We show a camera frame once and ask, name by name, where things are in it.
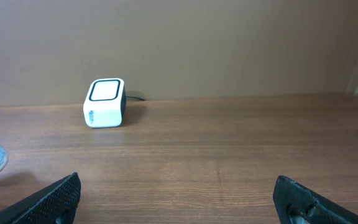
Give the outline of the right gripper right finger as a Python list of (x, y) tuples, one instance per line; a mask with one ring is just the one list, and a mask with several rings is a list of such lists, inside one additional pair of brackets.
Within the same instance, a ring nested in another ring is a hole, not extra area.
[(275, 183), (273, 202), (281, 224), (358, 224), (358, 215), (280, 175)]

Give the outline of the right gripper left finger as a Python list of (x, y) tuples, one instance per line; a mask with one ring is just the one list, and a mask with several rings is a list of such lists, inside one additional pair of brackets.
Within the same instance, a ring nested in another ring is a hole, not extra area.
[(73, 224), (81, 197), (76, 172), (0, 211), (0, 224)]

